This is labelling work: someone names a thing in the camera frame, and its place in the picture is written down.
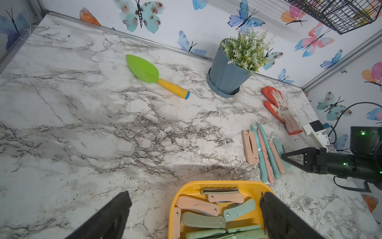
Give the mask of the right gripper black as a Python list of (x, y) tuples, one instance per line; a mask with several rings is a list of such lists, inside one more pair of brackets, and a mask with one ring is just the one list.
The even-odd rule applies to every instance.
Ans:
[(369, 154), (330, 153), (307, 147), (282, 154), (282, 160), (308, 173), (352, 177), (373, 183), (382, 182), (382, 159)]

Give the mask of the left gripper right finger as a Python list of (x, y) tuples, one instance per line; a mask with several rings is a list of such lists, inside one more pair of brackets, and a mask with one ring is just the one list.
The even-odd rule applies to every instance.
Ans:
[(271, 239), (322, 239), (316, 230), (295, 214), (273, 193), (266, 192), (260, 199), (265, 230)]

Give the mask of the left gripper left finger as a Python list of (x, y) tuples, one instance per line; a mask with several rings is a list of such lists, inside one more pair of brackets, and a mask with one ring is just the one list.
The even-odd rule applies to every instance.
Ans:
[(67, 238), (121, 239), (131, 205), (129, 192), (119, 193)]

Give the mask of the pink folding fruit knife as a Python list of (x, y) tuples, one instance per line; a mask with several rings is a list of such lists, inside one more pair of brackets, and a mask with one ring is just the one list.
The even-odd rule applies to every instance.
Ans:
[(247, 131), (242, 131), (244, 152), (247, 163), (253, 165), (255, 163), (255, 157), (253, 155), (249, 133)]

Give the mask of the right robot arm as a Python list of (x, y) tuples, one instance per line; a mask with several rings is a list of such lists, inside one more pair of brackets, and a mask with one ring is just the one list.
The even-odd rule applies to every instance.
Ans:
[(351, 154), (332, 153), (326, 148), (307, 147), (282, 154), (282, 159), (314, 174), (331, 174), (382, 184), (382, 128), (352, 126)]

